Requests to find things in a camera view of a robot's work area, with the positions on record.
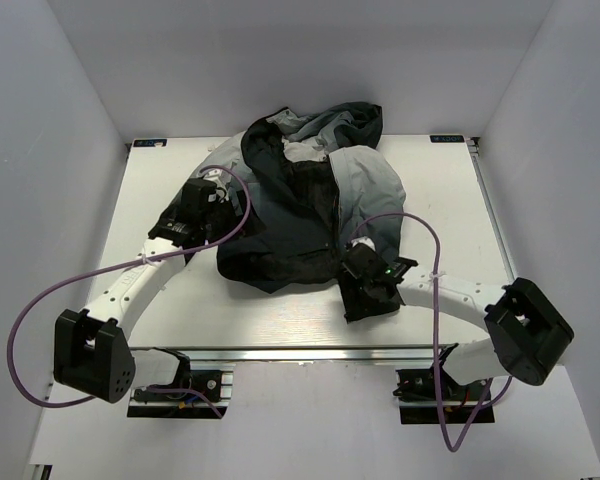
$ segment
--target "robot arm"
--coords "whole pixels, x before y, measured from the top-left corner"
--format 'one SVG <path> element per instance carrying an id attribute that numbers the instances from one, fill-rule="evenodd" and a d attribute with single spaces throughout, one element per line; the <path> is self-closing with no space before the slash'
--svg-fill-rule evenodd
<path id="1" fill-rule="evenodd" d="M 431 308 L 433 277 L 413 260 L 389 265 L 368 239 L 354 241 L 339 278 L 348 321 L 396 310 Z M 442 353 L 443 371 L 458 385 L 511 375 L 541 385 L 573 340 L 573 330 L 531 281 L 501 287 L 447 275 L 438 277 L 439 309 L 485 330 L 490 338 Z"/>
<path id="2" fill-rule="evenodd" d="M 132 353 L 127 339 L 155 296 L 191 260 L 191 255 L 176 255 L 150 261 L 146 255 L 155 258 L 215 241 L 242 217 L 242 206 L 231 202 L 222 173 L 212 170 L 205 177 L 190 178 L 161 214 L 138 254 L 145 259 L 143 264 L 124 270 L 79 312 L 65 310 L 58 317 L 56 381 L 115 403 L 130 388 L 170 385 L 182 369 L 189 369 L 188 360 L 178 352 Z"/>

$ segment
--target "jacket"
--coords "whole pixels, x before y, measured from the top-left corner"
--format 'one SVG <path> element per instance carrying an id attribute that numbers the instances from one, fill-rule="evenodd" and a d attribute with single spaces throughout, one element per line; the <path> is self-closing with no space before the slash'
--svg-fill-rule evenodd
<path id="1" fill-rule="evenodd" d="M 218 247 L 220 274 L 269 293 L 335 278 L 354 229 L 377 213 L 402 211 L 400 178 L 375 150 L 381 133 L 381 108 L 365 102 L 304 117 L 285 108 L 215 149 L 193 175 L 207 165 L 233 169 L 266 227 Z M 400 217 L 378 219 L 359 236 L 391 261 L 401 225 Z"/>

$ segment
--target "white cable tie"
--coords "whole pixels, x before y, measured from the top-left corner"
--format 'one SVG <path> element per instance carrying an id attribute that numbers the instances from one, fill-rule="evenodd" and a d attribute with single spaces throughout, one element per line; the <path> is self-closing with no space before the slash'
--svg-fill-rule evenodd
<path id="1" fill-rule="evenodd" d="M 429 280 L 431 280 L 432 282 L 437 278 L 438 280 L 440 280 L 442 277 L 444 277 L 447 274 L 447 272 L 445 272 L 444 270 L 439 271 L 438 273 L 433 273 L 431 272 L 429 274 Z"/>
<path id="2" fill-rule="evenodd" d="M 143 265 L 151 265 L 152 267 L 156 268 L 158 267 L 156 262 L 147 258 L 147 254 L 145 253 L 144 249 L 142 249 L 142 253 L 140 253 L 140 259 L 142 260 Z"/>

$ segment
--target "purple cable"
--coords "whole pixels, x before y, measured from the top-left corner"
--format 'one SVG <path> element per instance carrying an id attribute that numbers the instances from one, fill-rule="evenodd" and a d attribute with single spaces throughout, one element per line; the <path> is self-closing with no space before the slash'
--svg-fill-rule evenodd
<path id="1" fill-rule="evenodd" d="M 20 377 L 18 376 L 18 372 L 16 370 L 14 358 L 13 358 L 13 346 L 14 346 L 14 343 L 15 343 L 15 340 L 16 340 L 16 334 L 18 333 L 18 329 L 20 328 L 20 325 L 22 324 L 22 321 L 25 319 L 25 317 L 27 316 L 27 314 L 31 311 L 31 309 L 40 300 L 42 300 L 43 298 L 45 298 L 47 295 L 55 292 L 56 290 L 58 290 L 58 289 L 60 289 L 62 287 L 66 287 L 67 285 L 71 285 L 72 283 L 79 282 L 80 280 L 85 280 L 87 278 L 97 277 L 98 275 L 102 275 L 104 273 L 109 273 L 109 272 L 115 272 L 116 270 L 122 270 L 122 269 L 125 269 L 125 268 L 132 268 L 132 267 L 138 267 L 140 265 L 145 264 L 147 261 L 149 261 L 149 262 L 157 262 L 157 261 L 160 261 L 160 260 L 164 260 L 166 258 L 176 257 L 178 255 L 194 254 L 194 253 L 197 253 L 197 252 L 201 252 L 203 250 L 207 250 L 209 248 L 217 247 L 218 245 L 220 245 L 220 244 L 226 242 L 227 240 L 229 240 L 236 233 L 238 233 L 240 231 L 240 229 L 242 229 L 242 227 L 246 223 L 247 219 L 249 218 L 249 214 L 251 213 L 251 196 L 249 195 L 249 189 L 247 188 L 246 183 L 240 177 L 238 177 L 238 175 L 236 175 L 235 173 L 233 173 L 228 168 L 221 167 L 219 165 L 210 165 L 208 167 L 204 167 L 203 169 L 200 170 L 200 173 L 206 172 L 208 170 L 213 170 L 213 169 L 216 169 L 216 168 L 220 169 L 220 170 L 222 170 L 224 172 L 227 172 L 229 175 L 231 175 L 233 178 L 235 178 L 238 181 L 238 183 L 240 184 L 240 186 L 242 187 L 242 189 L 244 190 L 245 197 L 247 199 L 247 206 L 246 206 L 246 209 L 245 209 L 244 216 L 242 217 L 242 220 L 240 220 L 240 223 L 238 223 L 238 225 L 233 230 L 231 230 L 229 233 L 227 233 L 224 237 L 222 237 L 219 240 L 216 240 L 215 242 L 209 243 L 207 245 L 202 245 L 200 247 L 193 247 L 193 248 L 189 248 L 189 249 L 186 249 L 186 250 L 180 250 L 180 251 L 177 251 L 177 252 L 161 253 L 159 255 L 154 255 L 152 257 L 147 257 L 146 259 L 140 258 L 140 259 L 137 259 L 137 260 L 132 260 L 130 262 L 124 262 L 124 263 L 120 263 L 118 265 L 112 265 L 110 267 L 100 268 L 100 269 L 94 270 L 92 272 L 82 273 L 80 275 L 76 275 L 75 277 L 67 278 L 66 280 L 62 280 L 61 282 L 58 282 L 55 285 L 50 286 L 49 288 L 47 288 L 43 292 L 40 292 L 33 300 L 31 300 L 22 309 L 22 311 L 20 312 L 20 314 L 16 318 L 16 321 L 13 324 L 13 327 L 11 327 L 11 332 L 9 333 L 9 339 L 7 341 L 7 366 L 9 367 L 9 375 L 11 376 L 11 380 L 13 380 L 14 385 L 16 386 L 16 388 L 18 389 L 18 391 L 20 392 L 20 394 L 24 398 L 26 398 L 27 400 L 29 400 L 34 405 L 37 405 L 39 407 L 44 407 L 44 408 L 73 407 L 74 405 L 80 405 L 81 403 L 88 402 L 89 400 L 93 400 L 95 398 L 95 397 L 84 397 L 84 398 L 80 398 L 78 400 L 72 400 L 70 402 L 60 402 L 60 403 L 47 402 L 45 400 L 40 400 L 39 398 L 34 397 L 31 394 L 31 392 L 29 392 L 26 389 L 26 387 L 24 386 L 24 384 L 20 380 Z M 200 396 L 200 398 L 202 398 L 205 402 L 207 402 L 214 409 L 214 412 L 217 411 L 217 409 L 215 409 L 215 407 L 211 404 L 211 402 L 209 402 L 209 400 L 206 399 L 206 397 L 203 397 L 202 395 L 200 395 L 198 393 L 196 393 L 196 395 Z"/>
<path id="2" fill-rule="evenodd" d="M 440 430 L 442 431 L 442 437 L 444 438 L 444 443 L 450 452 L 457 452 L 458 449 L 460 448 L 460 445 L 462 445 L 462 442 L 464 441 L 464 438 L 467 435 L 467 432 L 469 431 L 471 424 L 475 420 L 475 418 L 478 415 L 478 413 L 480 412 L 480 410 L 483 408 L 484 401 L 486 400 L 487 395 L 489 394 L 489 388 L 491 387 L 491 382 L 493 381 L 493 379 L 487 380 L 487 383 L 484 386 L 482 393 L 480 394 L 480 398 L 478 399 L 478 403 L 475 405 L 475 407 L 473 407 L 473 410 L 471 410 L 471 414 L 469 415 L 469 418 L 467 419 L 467 423 L 464 424 L 464 427 L 462 428 L 462 431 L 460 432 L 460 435 L 458 436 L 456 443 L 452 445 L 451 439 L 449 438 L 449 431 L 447 429 L 447 422 L 445 421 L 445 416 L 444 416 L 444 405 L 442 403 L 442 381 L 441 381 L 442 376 L 440 373 L 440 289 L 439 289 L 439 284 L 438 284 L 438 269 L 440 267 L 440 250 L 441 250 L 440 238 L 438 237 L 438 234 L 435 232 L 433 227 L 431 225 L 429 225 L 428 222 L 426 222 L 422 218 L 418 217 L 417 215 L 413 215 L 411 213 L 406 213 L 406 212 L 390 212 L 390 213 L 380 213 L 378 215 L 373 215 L 372 217 L 369 217 L 366 220 L 364 220 L 353 231 L 353 233 L 349 237 L 349 241 L 352 241 L 353 239 L 356 238 L 356 234 L 364 225 L 366 225 L 369 222 L 372 222 L 373 220 L 376 220 L 376 219 L 382 218 L 382 217 L 411 218 L 411 219 L 417 221 L 418 223 L 420 223 L 421 225 L 423 225 L 427 230 L 429 230 L 429 233 L 433 237 L 433 240 L 436 244 L 436 254 L 435 254 L 435 257 L 433 260 L 433 383 L 435 386 L 436 409 L 438 411 L 438 422 L 440 422 Z M 500 398 L 502 398 L 502 396 L 505 394 L 506 390 L 509 388 L 510 384 L 511 384 L 511 378 L 509 378 L 509 380 L 507 380 L 507 384 L 505 385 L 505 388 L 502 390 L 502 392 L 500 392 L 500 394 L 487 405 L 488 406 L 493 405 L 495 402 L 500 400 Z"/>
<path id="3" fill-rule="evenodd" d="M 197 390 L 193 390 L 191 388 L 157 388 L 157 387 L 148 387 L 146 390 L 147 390 L 147 392 L 152 392 L 152 393 L 185 393 L 185 394 L 189 393 L 191 395 L 196 395 L 200 400 L 202 400 L 204 403 L 209 405 L 209 408 L 211 408 L 211 410 L 213 410 L 213 413 L 215 413 L 218 418 L 222 418 L 222 413 L 220 412 L 220 410 L 218 410 L 218 407 L 216 407 L 211 400 L 209 400 L 207 397 L 205 397 L 202 393 L 198 392 Z"/>

